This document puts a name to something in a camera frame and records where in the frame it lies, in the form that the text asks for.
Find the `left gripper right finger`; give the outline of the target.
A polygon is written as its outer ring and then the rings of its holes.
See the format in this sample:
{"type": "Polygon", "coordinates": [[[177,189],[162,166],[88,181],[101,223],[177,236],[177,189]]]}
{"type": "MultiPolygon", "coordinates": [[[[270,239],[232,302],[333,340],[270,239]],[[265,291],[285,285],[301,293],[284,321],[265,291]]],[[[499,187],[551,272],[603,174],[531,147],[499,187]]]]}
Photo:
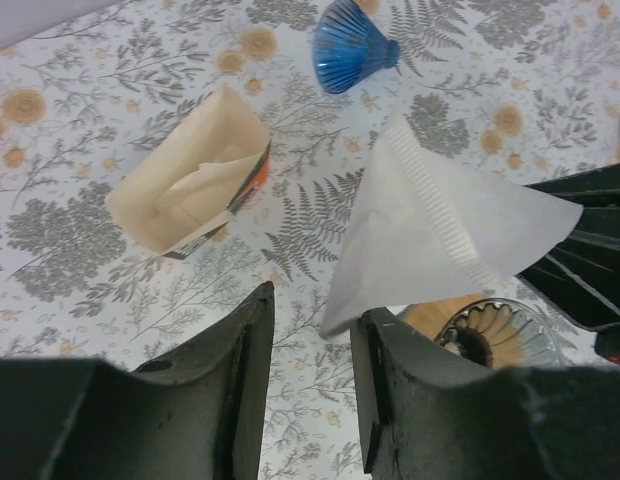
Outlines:
{"type": "Polygon", "coordinates": [[[620,479],[620,366],[493,371],[384,308],[350,340],[373,478],[620,479]]]}

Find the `coffee filter box orange black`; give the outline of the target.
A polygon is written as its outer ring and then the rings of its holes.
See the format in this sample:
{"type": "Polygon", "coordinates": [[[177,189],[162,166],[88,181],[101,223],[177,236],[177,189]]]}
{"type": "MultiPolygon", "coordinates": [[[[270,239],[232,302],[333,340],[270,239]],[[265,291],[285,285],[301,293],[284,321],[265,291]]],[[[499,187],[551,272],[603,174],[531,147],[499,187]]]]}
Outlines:
{"type": "Polygon", "coordinates": [[[268,179],[271,136],[241,95],[209,95],[106,197],[113,221],[163,257],[184,260],[268,179]]]}

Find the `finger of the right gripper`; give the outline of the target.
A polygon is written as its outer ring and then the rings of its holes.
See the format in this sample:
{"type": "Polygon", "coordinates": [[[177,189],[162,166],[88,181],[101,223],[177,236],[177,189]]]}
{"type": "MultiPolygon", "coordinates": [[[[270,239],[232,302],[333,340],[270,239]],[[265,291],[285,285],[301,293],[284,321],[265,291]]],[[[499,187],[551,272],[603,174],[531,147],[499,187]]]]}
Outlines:
{"type": "Polygon", "coordinates": [[[585,330],[620,325],[620,209],[585,209],[518,279],[585,330]]]}
{"type": "Polygon", "coordinates": [[[581,205],[620,205],[620,163],[529,184],[528,188],[581,205]]]}

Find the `blue plastic dripper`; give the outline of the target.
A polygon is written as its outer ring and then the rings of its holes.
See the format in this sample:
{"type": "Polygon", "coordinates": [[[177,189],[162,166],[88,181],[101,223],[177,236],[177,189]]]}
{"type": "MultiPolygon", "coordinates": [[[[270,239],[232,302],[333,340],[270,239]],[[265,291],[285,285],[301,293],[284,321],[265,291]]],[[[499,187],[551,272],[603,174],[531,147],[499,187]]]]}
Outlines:
{"type": "Polygon", "coordinates": [[[346,92],[379,70],[396,66],[400,46],[388,39],[355,1],[333,1],[322,14],[312,41],[320,87],[346,92]]]}

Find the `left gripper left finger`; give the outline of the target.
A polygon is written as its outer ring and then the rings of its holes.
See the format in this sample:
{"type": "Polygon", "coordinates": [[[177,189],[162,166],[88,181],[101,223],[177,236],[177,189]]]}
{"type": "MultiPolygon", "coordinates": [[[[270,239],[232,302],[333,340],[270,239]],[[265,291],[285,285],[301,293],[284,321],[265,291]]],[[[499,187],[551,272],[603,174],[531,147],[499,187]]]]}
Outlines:
{"type": "Polygon", "coordinates": [[[274,287],[127,372],[97,359],[0,360],[0,479],[254,479],[274,287]]]}

